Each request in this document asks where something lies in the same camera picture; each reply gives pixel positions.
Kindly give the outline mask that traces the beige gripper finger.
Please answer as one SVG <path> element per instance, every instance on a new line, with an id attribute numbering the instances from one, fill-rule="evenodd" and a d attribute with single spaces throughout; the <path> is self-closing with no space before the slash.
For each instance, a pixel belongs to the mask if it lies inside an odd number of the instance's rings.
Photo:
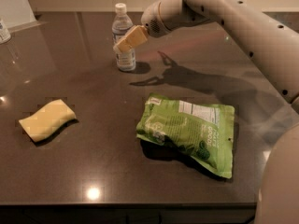
<path id="1" fill-rule="evenodd" d="M 114 45 L 113 50 L 118 54 L 123 54 L 130 51 L 133 47 L 128 43 L 126 39 L 120 39 Z"/>

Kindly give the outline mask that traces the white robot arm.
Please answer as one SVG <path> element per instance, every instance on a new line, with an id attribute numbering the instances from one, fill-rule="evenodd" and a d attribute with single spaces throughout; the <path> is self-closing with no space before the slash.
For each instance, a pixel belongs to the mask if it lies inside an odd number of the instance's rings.
<path id="1" fill-rule="evenodd" d="M 121 38 L 121 54 L 180 27 L 219 24 L 299 113 L 299 34 L 240 0 L 159 0 Z M 299 124 L 277 140 L 263 171 L 254 224 L 299 224 Z"/>

